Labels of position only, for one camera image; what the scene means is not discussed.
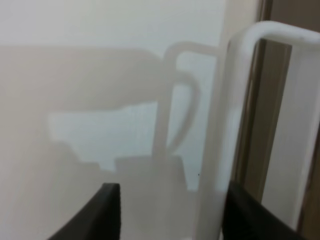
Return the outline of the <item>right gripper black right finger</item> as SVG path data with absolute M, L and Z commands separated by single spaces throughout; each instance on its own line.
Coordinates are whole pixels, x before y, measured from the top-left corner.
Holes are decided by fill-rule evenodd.
M 225 240 L 302 240 L 238 183 L 229 183 L 222 222 Z

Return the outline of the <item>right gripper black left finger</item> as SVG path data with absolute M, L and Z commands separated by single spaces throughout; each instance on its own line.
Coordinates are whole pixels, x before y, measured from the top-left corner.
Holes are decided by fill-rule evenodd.
M 121 187 L 104 183 L 89 202 L 51 240 L 119 240 Z

